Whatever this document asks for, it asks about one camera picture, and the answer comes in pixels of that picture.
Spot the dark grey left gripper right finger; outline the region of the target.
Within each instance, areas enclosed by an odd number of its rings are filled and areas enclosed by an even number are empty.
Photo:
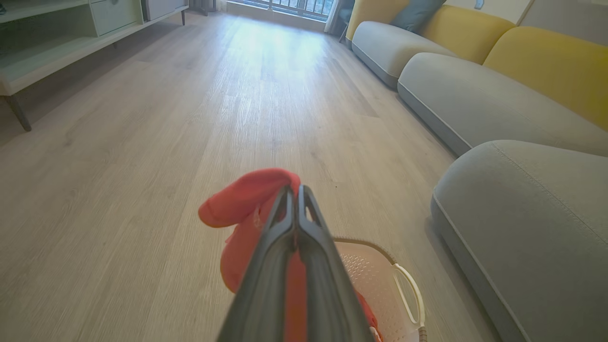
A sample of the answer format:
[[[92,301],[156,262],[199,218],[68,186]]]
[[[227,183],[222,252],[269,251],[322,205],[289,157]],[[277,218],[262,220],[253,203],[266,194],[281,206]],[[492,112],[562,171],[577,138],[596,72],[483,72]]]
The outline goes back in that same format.
[[[298,189],[297,246],[306,268],[310,342],[373,342],[369,323],[321,209],[308,186]]]

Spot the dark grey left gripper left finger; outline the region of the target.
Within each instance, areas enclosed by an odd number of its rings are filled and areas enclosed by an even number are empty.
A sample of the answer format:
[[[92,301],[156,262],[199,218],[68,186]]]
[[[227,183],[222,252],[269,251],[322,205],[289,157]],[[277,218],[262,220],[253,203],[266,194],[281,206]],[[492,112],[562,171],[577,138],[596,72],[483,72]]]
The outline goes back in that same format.
[[[287,271],[295,253],[295,196],[280,189],[245,275],[228,310],[218,342],[282,342]]]

